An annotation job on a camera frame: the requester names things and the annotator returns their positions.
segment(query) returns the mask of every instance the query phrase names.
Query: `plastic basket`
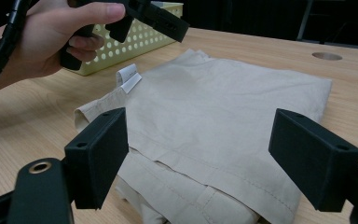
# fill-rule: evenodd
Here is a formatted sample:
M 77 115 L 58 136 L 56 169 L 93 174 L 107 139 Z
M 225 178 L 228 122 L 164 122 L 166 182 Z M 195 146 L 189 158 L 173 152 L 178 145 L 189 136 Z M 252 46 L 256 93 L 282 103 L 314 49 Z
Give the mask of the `plastic basket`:
M 161 3 L 162 7 L 177 17 L 183 15 L 183 4 L 181 3 Z M 155 31 L 148 25 L 133 20 L 127 40 L 120 43 L 109 36 L 109 32 L 104 29 L 104 25 L 97 24 L 94 27 L 94 34 L 104 38 L 104 46 L 97 50 L 97 56 L 91 62 L 82 63 L 79 70 L 71 70 L 81 76 L 87 76 L 106 67 L 127 61 L 138 55 L 144 54 L 153 49 L 158 49 L 175 42 L 173 39 Z

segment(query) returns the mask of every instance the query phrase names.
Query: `clothing tag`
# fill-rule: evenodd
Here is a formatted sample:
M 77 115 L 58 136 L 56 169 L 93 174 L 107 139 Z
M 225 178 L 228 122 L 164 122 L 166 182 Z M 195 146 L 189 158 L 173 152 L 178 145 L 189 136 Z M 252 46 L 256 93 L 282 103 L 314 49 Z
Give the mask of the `clothing tag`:
M 142 77 L 139 75 L 134 63 L 122 68 L 116 73 L 117 85 L 120 86 L 127 94 L 141 79 Z

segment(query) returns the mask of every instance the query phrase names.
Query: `folded cloth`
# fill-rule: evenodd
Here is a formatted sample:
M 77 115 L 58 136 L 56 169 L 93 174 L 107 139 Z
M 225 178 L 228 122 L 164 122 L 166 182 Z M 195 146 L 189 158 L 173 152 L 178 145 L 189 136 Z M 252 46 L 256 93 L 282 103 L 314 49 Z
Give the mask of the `folded cloth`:
M 331 80 L 188 50 L 79 107 L 81 131 L 126 107 L 130 153 L 117 191 L 144 223 L 292 223 L 300 191 L 270 156 L 277 108 L 320 121 Z

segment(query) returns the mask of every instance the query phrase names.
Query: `light wood surface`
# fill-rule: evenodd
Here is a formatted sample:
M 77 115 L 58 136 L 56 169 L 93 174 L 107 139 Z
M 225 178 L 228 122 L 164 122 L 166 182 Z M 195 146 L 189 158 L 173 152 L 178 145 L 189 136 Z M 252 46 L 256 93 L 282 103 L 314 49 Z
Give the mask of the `light wood surface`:
M 1 90 L 0 195 L 13 190 L 17 172 L 27 163 L 46 157 L 63 158 L 63 148 L 77 135 L 74 110 L 110 92 L 116 86 L 118 69 L 136 63 L 142 74 L 187 49 L 333 79 L 322 125 L 358 147 L 358 49 L 190 29 L 183 43 L 170 44 L 87 77 L 61 70 Z M 312 56 L 314 52 L 335 53 L 343 59 L 321 60 Z M 320 213 L 302 197 L 295 223 L 349 223 L 350 213 L 349 203 L 342 213 Z M 74 209 L 74 215 L 76 223 L 142 223 L 113 189 L 102 210 Z

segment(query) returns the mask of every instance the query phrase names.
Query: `human hand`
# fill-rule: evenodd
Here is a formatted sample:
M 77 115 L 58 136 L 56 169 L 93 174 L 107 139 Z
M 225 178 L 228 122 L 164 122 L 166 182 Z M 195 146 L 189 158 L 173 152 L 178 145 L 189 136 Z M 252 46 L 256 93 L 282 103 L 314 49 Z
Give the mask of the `human hand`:
M 69 53 L 82 62 L 91 61 L 96 56 L 95 50 L 103 46 L 103 38 L 72 36 L 73 33 L 89 24 L 119 21 L 124 15 L 124 6 L 116 3 L 70 7 L 67 0 L 40 0 L 28 10 L 21 39 L 0 76 L 0 89 L 59 71 L 60 50 L 68 40 Z

